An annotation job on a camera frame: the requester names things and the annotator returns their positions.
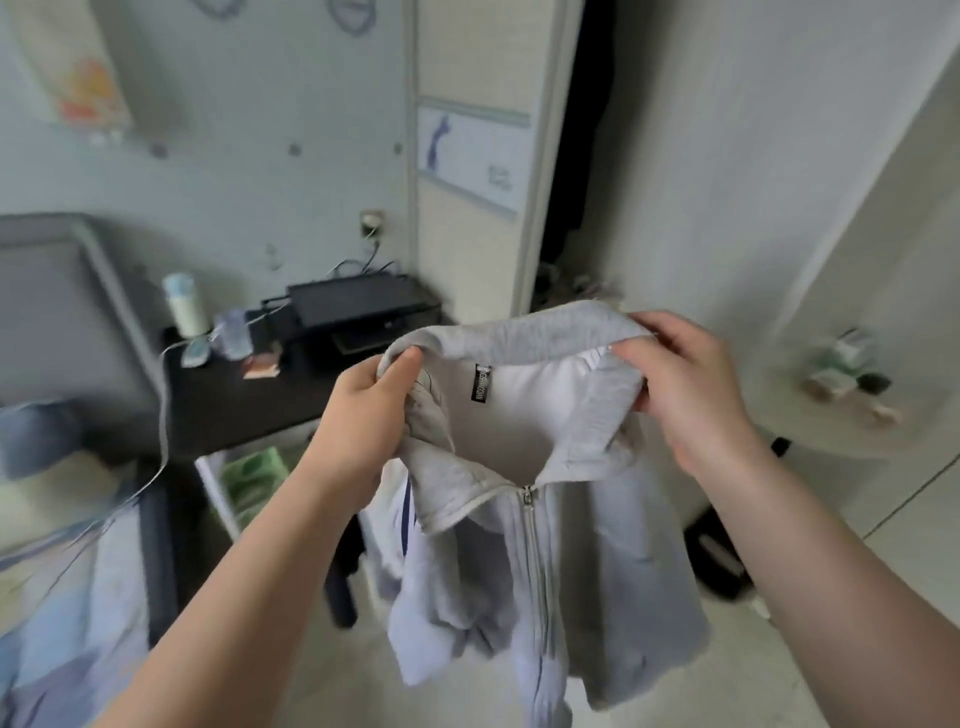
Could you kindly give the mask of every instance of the black desk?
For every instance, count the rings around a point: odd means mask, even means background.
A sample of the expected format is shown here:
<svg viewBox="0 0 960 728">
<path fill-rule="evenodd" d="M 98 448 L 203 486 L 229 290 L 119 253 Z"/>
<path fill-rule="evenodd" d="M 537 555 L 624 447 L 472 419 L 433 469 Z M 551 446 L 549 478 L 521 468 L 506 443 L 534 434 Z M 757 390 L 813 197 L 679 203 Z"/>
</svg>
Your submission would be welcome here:
<svg viewBox="0 0 960 728">
<path fill-rule="evenodd" d="M 251 311 L 248 320 L 262 311 Z M 413 326 L 437 323 L 437 314 L 410 317 Z M 253 347 L 268 352 L 277 338 L 296 330 L 291 308 L 283 308 L 251 325 Z M 179 340 L 174 329 L 164 333 L 164 345 Z M 168 352 L 165 372 L 170 391 L 168 431 L 170 454 L 189 463 L 203 455 L 235 448 L 275 432 L 318 419 L 330 399 L 337 376 L 369 353 L 341 355 L 328 338 L 315 337 L 307 348 L 288 347 L 280 375 L 243 379 L 239 362 L 213 357 L 197 369 L 180 366 L 180 350 Z M 324 582 L 334 621 L 344 627 L 356 622 L 356 610 L 347 576 L 356 571 L 356 558 L 363 551 L 363 537 L 356 519 L 337 546 L 337 553 Z"/>
<path fill-rule="evenodd" d="M 254 318 L 258 312 L 249 314 Z M 253 346 L 268 352 L 274 330 L 294 324 L 294 313 L 284 308 L 251 326 Z M 177 340 L 167 332 L 167 343 Z M 310 359 L 301 347 L 285 355 L 280 376 L 243 379 L 238 362 L 213 357 L 197 369 L 180 367 L 180 350 L 166 356 L 170 387 L 170 452 L 177 460 L 193 462 L 201 455 L 257 440 L 294 425 L 316 420 L 324 413 L 333 383 L 363 356 L 343 357 L 333 345 Z"/>
</svg>

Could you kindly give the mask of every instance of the wall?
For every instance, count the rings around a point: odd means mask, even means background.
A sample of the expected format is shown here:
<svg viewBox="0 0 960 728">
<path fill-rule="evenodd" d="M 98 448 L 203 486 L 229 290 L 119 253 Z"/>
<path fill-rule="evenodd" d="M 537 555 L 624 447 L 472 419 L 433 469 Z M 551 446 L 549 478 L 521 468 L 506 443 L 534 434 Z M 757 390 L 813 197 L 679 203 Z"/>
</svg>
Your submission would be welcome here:
<svg viewBox="0 0 960 728">
<path fill-rule="evenodd" d="M 367 207 L 387 214 L 382 259 L 406 260 L 404 5 L 378 3 L 353 38 L 319 0 L 249 2 L 225 22 L 187 0 L 94 0 L 139 126 L 116 149 L 31 117 L 4 18 L 0 213 L 105 218 L 125 267 L 195 270 L 215 307 L 363 256 Z"/>
<path fill-rule="evenodd" d="M 960 37 L 946 0 L 621 3 L 567 263 L 747 360 L 835 245 Z"/>
<path fill-rule="evenodd" d="M 938 311 L 950 310 L 944 296 L 958 270 L 951 251 L 958 193 L 960 56 L 954 56 L 784 335 L 811 342 L 869 318 L 885 329 L 885 358 L 906 353 L 925 366 L 955 364 L 956 357 L 935 357 L 929 348 L 920 356 L 910 350 L 920 339 L 940 342 L 941 349 L 952 343 L 949 322 L 936 320 Z"/>
</svg>

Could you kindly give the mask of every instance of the power plug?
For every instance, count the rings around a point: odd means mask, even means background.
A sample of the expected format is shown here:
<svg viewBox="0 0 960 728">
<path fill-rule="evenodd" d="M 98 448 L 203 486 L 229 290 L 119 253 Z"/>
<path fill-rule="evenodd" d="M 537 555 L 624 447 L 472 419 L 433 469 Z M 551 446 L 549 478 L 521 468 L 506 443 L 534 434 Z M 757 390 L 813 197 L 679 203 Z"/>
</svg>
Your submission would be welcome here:
<svg viewBox="0 0 960 728">
<path fill-rule="evenodd" d="M 377 238 L 383 230 L 383 210 L 365 209 L 360 212 L 360 234 L 364 240 Z"/>
</svg>

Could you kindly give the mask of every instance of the power cord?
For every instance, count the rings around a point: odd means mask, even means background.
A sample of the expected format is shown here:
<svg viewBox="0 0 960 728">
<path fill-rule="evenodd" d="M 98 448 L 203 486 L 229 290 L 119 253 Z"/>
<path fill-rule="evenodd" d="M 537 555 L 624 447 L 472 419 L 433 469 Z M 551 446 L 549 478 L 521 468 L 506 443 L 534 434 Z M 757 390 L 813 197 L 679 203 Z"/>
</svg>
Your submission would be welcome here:
<svg viewBox="0 0 960 728">
<path fill-rule="evenodd" d="M 367 240 L 370 240 L 376 233 L 377 233 L 377 230 L 371 230 L 371 231 L 368 232 L 367 235 L 364 237 L 364 241 L 366 242 Z M 330 278 L 330 276 L 333 276 L 334 278 L 339 278 L 339 277 L 340 277 L 340 269 L 341 269 L 343 266 L 348 265 L 348 264 L 356 265 L 356 266 L 358 266 L 358 267 L 360 268 L 360 273 L 357 274 L 358 276 L 367 276 L 367 275 L 369 275 L 370 273 L 374 273 L 374 270 L 371 268 L 371 265 L 372 265 L 372 263 L 373 263 L 373 260 L 376 258 L 376 254 L 379 253 L 379 252 L 380 252 L 380 241 L 379 241 L 377 238 L 374 238 L 374 239 L 373 239 L 373 253 L 371 253 L 371 256 L 370 256 L 369 258 L 367 258 L 367 261 L 366 261 L 366 262 L 364 262 L 363 260 L 357 260 L 357 259 L 354 258 L 354 257 L 345 257 L 343 260 L 341 260 L 339 263 L 337 263 L 335 266 L 333 266 L 330 270 L 328 270 L 328 271 L 326 272 L 326 275 L 324 276 L 324 278 Z M 392 265 L 397 265 L 397 262 L 396 262 L 395 260 L 391 260 L 389 263 L 387 263 L 387 264 L 384 265 L 383 267 L 377 269 L 375 272 L 376 272 L 376 273 L 382 273 L 383 271 L 387 270 L 387 268 L 389 268 L 389 267 L 392 266 Z"/>
<path fill-rule="evenodd" d="M 260 316 L 257 316 L 255 319 L 248 321 L 247 326 L 249 326 L 250 324 L 255 324 L 258 321 L 262 321 L 268 316 L 272 316 L 273 314 L 277 313 L 280 309 L 286 308 L 288 305 L 290 305 L 290 302 L 279 305 L 276 308 L 272 308 L 266 313 L 261 314 Z M 133 503 L 138 498 L 140 498 L 140 496 L 142 496 L 143 493 L 156 482 L 156 479 L 160 477 L 163 471 L 166 470 L 167 465 L 170 464 L 170 433 L 168 431 L 169 428 L 167 424 L 167 421 L 170 415 L 170 384 L 167 381 L 167 369 L 164 366 L 164 362 L 165 362 L 165 357 L 167 355 L 167 352 L 170 352 L 173 349 L 178 349 L 179 347 L 184 347 L 188 343 L 189 343 L 189 340 L 178 341 L 168 346 L 159 354 L 160 415 L 159 415 L 159 421 L 157 423 L 157 429 L 158 429 L 158 436 L 160 441 L 160 465 L 156 469 L 156 473 L 154 473 L 153 476 L 146 483 L 140 486 L 133 493 L 132 496 L 125 498 L 122 503 L 120 503 L 117 506 L 114 506 L 110 510 L 110 512 L 107 513 L 105 516 L 90 522 L 86 526 L 86 528 L 84 528 L 79 534 L 74 536 L 74 538 L 70 541 L 70 543 L 68 543 L 66 546 L 63 546 L 58 550 L 57 554 L 64 553 L 65 551 L 75 546 L 84 536 L 90 533 L 90 531 L 92 531 L 94 528 L 97 528 L 98 526 L 102 526 L 102 528 L 100 529 L 100 532 L 94 538 L 91 538 L 89 541 L 87 541 L 81 547 L 81 549 L 77 551 L 76 554 L 74 554 L 73 558 L 70 559 L 66 567 L 64 567 L 63 570 L 59 574 L 57 574 L 57 577 L 53 580 L 53 583 L 51 583 L 50 587 L 43 594 L 40 600 L 36 603 L 36 607 L 32 610 L 30 617 L 32 617 L 33 613 L 40 608 L 40 606 L 43 604 L 46 598 L 50 595 L 50 593 L 54 591 L 54 588 L 56 588 L 56 586 L 60 583 L 60 580 L 63 579 L 63 576 L 70 570 L 70 567 L 72 567 L 77 562 L 77 559 L 79 559 L 81 556 L 84 555 L 84 553 L 90 547 L 91 544 L 96 544 L 97 541 L 105 533 L 107 533 L 107 531 L 109 531 L 110 527 L 116 522 L 116 516 L 121 511 L 126 509 L 131 503 Z M 40 569 L 40 566 L 37 566 L 37 568 L 34 571 L 32 571 L 30 574 L 28 574 L 22 581 L 20 581 L 15 586 L 11 587 L 5 594 L 0 595 L 0 598 L 6 598 L 8 595 L 13 594 L 13 592 L 23 587 L 28 581 L 30 581 L 30 579 L 32 579 L 39 572 L 39 569 Z"/>
</svg>

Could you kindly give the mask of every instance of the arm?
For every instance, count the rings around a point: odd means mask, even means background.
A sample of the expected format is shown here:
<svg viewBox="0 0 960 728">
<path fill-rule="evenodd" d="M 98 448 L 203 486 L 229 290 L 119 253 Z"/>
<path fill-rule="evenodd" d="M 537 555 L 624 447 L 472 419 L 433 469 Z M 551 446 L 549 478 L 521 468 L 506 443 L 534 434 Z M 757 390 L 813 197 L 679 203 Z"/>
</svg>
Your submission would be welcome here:
<svg viewBox="0 0 960 728">
<path fill-rule="evenodd" d="M 614 345 L 647 375 L 656 417 L 706 491 L 833 725 L 947 726 L 960 716 L 960 630 L 910 590 L 759 439 L 722 342 L 665 312 Z"/>
<path fill-rule="evenodd" d="M 420 371 L 407 350 L 344 372 L 310 447 L 96 728 L 267 726 L 317 588 L 351 516 L 370 502 Z"/>
</svg>

